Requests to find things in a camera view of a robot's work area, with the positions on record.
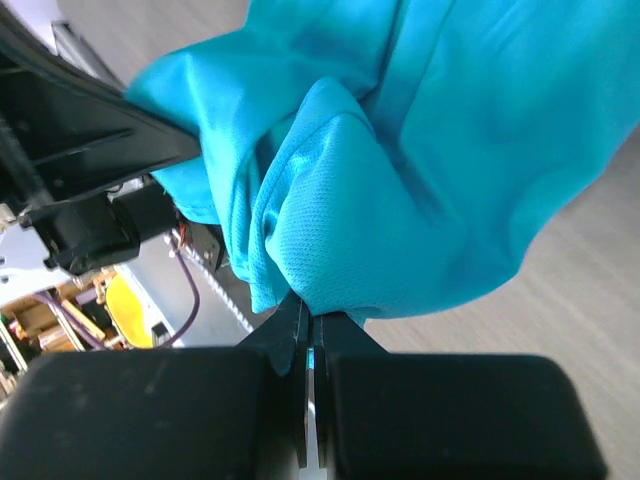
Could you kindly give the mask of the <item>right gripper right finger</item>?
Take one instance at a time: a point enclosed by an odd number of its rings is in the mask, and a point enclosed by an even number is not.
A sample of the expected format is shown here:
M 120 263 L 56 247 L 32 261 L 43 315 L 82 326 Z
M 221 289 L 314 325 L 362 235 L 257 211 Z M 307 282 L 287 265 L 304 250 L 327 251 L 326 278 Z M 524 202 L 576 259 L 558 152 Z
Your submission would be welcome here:
M 312 322 L 319 462 L 332 479 L 603 479 L 576 389 L 529 354 L 391 353 Z

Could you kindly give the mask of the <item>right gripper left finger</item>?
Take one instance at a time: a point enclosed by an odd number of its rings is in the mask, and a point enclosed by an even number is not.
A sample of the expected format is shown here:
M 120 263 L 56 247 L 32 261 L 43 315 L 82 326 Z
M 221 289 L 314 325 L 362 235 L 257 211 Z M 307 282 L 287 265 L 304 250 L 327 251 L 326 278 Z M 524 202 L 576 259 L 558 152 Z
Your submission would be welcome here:
M 310 314 L 295 295 L 227 347 L 56 353 L 1 414 L 5 479 L 295 479 Z

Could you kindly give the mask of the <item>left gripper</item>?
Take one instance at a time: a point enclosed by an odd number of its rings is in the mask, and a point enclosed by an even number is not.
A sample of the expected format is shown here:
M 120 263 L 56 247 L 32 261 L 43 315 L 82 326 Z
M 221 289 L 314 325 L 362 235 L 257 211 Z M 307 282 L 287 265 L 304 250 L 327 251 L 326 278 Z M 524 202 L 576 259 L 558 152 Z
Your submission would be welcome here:
M 1 10 L 1 201 L 20 245 L 32 232 L 44 247 L 25 254 L 38 269 L 81 275 L 136 258 L 175 226 L 172 201 L 156 183 L 113 200 L 103 191 L 200 153 L 195 135 L 52 54 Z

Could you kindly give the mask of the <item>blue t shirt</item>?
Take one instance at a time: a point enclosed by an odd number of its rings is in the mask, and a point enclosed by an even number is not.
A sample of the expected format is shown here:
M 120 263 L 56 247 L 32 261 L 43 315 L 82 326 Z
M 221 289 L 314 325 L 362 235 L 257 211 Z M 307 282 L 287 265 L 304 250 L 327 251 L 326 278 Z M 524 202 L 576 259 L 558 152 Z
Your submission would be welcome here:
M 126 97 L 196 134 L 156 172 L 263 312 L 449 309 L 519 270 L 639 122 L 635 1 L 254 1 Z

